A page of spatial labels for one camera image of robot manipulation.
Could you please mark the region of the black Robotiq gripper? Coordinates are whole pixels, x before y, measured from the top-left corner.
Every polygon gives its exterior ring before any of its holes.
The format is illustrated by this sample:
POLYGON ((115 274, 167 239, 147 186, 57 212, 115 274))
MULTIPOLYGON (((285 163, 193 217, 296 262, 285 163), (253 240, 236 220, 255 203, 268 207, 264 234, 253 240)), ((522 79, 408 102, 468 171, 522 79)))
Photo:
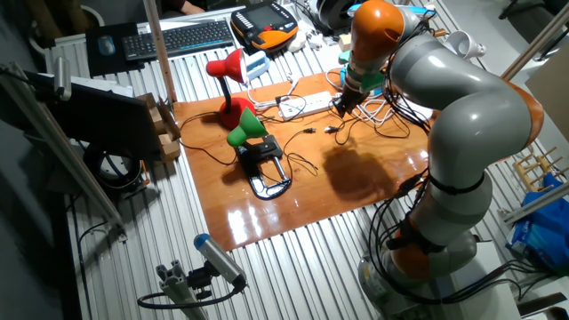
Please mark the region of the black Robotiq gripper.
POLYGON ((348 84, 344 84, 340 100, 334 100, 333 105, 340 117, 345 113, 352 115, 354 108, 368 97, 368 92, 360 92, 352 89, 348 84))

